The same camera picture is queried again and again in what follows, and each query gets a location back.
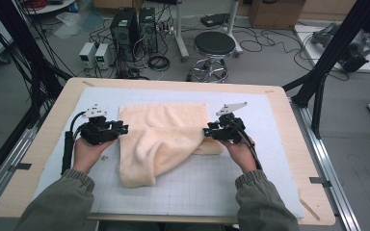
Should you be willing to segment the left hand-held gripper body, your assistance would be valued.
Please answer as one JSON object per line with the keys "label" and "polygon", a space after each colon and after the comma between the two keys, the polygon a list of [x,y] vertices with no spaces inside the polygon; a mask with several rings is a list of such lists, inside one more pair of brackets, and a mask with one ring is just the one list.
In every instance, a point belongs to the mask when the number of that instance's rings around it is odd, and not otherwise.
{"label": "left hand-held gripper body", "polygon": [[119,129],[111,128],[112,121],[107,121],[106,115],[107,112],[97,104],[88,108],[82,117],[89,121],[78,127],[81,137],[93,145],[115,140],[119,136]]}

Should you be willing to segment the thin wooden stick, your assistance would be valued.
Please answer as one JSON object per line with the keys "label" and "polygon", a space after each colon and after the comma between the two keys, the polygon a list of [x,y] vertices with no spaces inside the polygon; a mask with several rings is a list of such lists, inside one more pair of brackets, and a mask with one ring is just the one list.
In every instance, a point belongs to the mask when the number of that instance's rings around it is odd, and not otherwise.
{"label": "thin wooden stick", "polygon": [[299,199],[303,207],[317,220],[320,221],[320,217],[312,210],[312,208],[303,200],[302,198],[302,190],[299,189]]}

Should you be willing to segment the round white table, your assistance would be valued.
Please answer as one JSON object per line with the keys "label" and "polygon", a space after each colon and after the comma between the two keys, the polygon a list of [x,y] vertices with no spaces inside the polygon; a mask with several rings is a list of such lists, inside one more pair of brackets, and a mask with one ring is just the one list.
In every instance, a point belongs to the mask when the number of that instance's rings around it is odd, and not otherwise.
{"label": "round white table", "polygon": [[42,9],[33,10],[33,9],[24,9],[27,14],[42,14],[42,13],[52,13],[64,8],[68,8],[70,5],[76,3],[76,0],[64,0],[61,5],[47,5]]}

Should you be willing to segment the cream terry towel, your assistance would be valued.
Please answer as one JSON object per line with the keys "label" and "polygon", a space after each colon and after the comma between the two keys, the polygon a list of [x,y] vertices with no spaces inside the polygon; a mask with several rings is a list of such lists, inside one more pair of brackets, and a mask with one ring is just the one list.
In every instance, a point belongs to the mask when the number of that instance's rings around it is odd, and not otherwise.
{"label": "cream terry towel", "polygon": [[126,188],[153,186],[156,177],[190,155],[218,155],[222,145],[203,134],[209,117],[204,103],[126,105],[119,119],[128,133],[119,138],[120,182]]}

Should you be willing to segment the flat black device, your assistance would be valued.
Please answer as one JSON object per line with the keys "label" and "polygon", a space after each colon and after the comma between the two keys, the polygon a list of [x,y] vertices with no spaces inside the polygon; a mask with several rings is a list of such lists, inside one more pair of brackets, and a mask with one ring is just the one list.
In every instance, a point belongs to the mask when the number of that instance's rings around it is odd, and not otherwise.
{"label": "flat black device", "polygon": [[200,22],[205,25],[206,27],[213,27],[222,25],[229,20],[228,13],[216,13],[212,15],[204,16],[200,19]]}

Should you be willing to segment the white board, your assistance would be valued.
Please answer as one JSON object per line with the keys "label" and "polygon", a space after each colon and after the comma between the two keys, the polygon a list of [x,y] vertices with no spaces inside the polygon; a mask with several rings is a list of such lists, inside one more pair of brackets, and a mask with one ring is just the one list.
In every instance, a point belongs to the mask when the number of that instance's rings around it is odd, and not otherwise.
{"label": "white board", "polygon": [[[325,48],[321,44],[311,42],[312,34],[320,31],[321,27],[296,25],[295,32],[304,47],[304,52],[313,65],[316,65]],[[370,73],[370,55],[366,56],[367,63],[364,64],[357,73]]]}

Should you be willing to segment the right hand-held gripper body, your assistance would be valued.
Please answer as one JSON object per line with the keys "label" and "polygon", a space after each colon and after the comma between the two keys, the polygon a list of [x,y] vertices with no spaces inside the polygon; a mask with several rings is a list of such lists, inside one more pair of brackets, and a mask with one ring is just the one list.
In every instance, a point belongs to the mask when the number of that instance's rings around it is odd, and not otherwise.
{"label": "right hand-held gripper body", "polygon": [[243,120],[240,117],[236,117],[234,112],[247,105],[247,102],[224,104],[223,107],[216,112],[219,120],[215,122],[215,126],[212,128],[212,138],[218,141],[240,142],[242,139],[241,132],[243,132],[246,127]]}

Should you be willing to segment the black frame strut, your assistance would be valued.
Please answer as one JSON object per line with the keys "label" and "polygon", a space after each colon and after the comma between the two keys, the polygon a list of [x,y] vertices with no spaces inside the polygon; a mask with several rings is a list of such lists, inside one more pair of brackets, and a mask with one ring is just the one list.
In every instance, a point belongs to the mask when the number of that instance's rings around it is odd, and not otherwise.
{"label": "black frame strut", "polygon": [[306,108],[308,101],[314,97],[310,128],[318,140],[321,139],[320,119],[327,77],[369,19],[370,0],[356,0],[316,65],[303,77],[282,87],[285,91],[300,87],[299,92],[292,97],[293,103],[300,108]]}

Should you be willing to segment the white stand leg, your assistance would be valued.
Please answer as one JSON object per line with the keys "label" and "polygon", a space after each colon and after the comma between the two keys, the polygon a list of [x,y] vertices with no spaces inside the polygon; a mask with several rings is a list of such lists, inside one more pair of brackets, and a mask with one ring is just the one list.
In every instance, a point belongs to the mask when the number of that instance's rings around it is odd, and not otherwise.
{"label": "white stand leg", "polygon": [[237,10],[238,10],[238,5],[239,5],[239,0],[231,0],[231,6],[230,6],[230,11],[229,11],[229,20],[228,24],[226,27],[226,34],[230,36],[234,43],[235,43],[235,50],[234,50],[234,56],[237,57],[243,53],[243,49],[241,48],[239,42],[233,36],[233,29],[234,29],[234,23],[237,15]]}
{"label": "white stand leg", "polygon": [[175,0],[176,3],[176,30],[175,30],[175,40],[176,44],[181,56],[181,61],[185,62],[189,58],[189,53],[187,50],[187,47],[185,45],[185,42],[182,37],[182,10],[181,10],[181,5],[182,5],[182,0]]}

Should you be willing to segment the black round stool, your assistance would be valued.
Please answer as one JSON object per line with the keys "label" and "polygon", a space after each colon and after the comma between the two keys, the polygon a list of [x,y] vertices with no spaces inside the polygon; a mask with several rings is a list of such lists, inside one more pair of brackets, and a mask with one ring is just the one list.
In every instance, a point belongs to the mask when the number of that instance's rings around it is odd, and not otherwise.
{"label": "black round stool", "polygon": [[196,78],[200,82],[210,82],[210,77],[215,77],[213,83],[223,83],[228,77],[225,57],[235,50],[234,40],[221,32],[203,32],[195,37],[194,49],[202,59],[190,68],[187,80],[191,82]]}

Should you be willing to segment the clear plastic bag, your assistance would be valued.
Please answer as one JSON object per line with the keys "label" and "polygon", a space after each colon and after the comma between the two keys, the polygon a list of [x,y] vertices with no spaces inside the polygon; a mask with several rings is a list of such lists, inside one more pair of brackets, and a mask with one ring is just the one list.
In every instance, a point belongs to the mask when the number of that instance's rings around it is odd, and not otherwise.
{"label": "clear plastic bag", "polygon": [[84,17],[80,13],[60,13],[56,16],[62,25],[54,33],[59,39],[79,35]]}

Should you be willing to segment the grey machine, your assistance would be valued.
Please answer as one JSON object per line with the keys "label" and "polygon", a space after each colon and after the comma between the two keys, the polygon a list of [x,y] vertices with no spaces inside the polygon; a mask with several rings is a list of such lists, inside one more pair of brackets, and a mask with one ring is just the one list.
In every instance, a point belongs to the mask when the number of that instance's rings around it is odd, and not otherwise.
{"label": "grey machine", "polygon": [[[336,34],[340,24],[331,23],[326,28],[312,33],[311,42],[321,44],[326,48]],[[360,30],[350,45],[345,49],[338,63],[346,72],[356,72],[364,64],[368,63],[366,56],[370,54],[370,37]]]}

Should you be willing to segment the aluminium rail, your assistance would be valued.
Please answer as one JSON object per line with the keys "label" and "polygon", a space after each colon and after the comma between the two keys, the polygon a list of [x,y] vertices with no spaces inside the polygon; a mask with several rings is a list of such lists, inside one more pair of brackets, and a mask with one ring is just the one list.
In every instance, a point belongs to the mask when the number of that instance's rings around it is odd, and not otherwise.
{"label": "aluminium rail", "polygon": [[304,123],[304,128],[312,145],[315,158],[324,176],[326,187],[330,192],[330,197],[333,200],[334,209],[338,213],[338,217],[340,218],[344,229],[346,231],[361,231],[356,215],[353,212],[352,206],[341,186],[339,178],[330,160],[329,153],[325,148],[322,139],[318,139],[316,133],[311,128],[312,115],[309,109],[297,106],[292,99],[290,99],[290,103],[298,110]]}
{"label": "aluminium rail", "polygon": [[36,134],[37,130],[35,128],[26,129],[10,147],[9,156],[0,166],[0,195],[6,189],[14,174],[14,172],[8,171],[9,167],[18,163],[22,163],[21,160],[35,139]]}

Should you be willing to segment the person's left hand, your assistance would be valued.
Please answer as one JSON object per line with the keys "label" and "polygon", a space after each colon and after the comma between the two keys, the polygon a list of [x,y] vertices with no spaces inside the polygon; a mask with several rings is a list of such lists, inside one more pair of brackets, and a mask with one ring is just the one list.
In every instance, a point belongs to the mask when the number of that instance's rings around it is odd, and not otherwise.
{"label": "person's left hand", "polygon": [[83,138],[79,138],[74,144],[74,163],[72,168],[89,174],[92,167],[100,159],[102,152],[113,143],[113,141],[107,141],[98,145],[92,145]]}

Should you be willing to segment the black table bracket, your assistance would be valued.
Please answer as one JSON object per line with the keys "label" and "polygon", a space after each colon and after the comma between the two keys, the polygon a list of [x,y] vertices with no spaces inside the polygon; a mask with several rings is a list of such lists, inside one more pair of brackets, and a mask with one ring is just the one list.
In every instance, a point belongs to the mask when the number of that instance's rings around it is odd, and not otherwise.
{"label": "black table bracket", "polygon": [[28,164],[28,163],[18,163],[16,165],[12,165],[9,167],[8,171],[9,172],[15,172],[16,170],[18,169],[25,169],[25,170],[29,170],[30,167],[31,167],[32,164]]}
{"label": "black table bracket", "polygon": [[310,177],[309,181],[311,184],[320,184],[324,188],[328,188],[331,186],[331,182],[323,177]]}

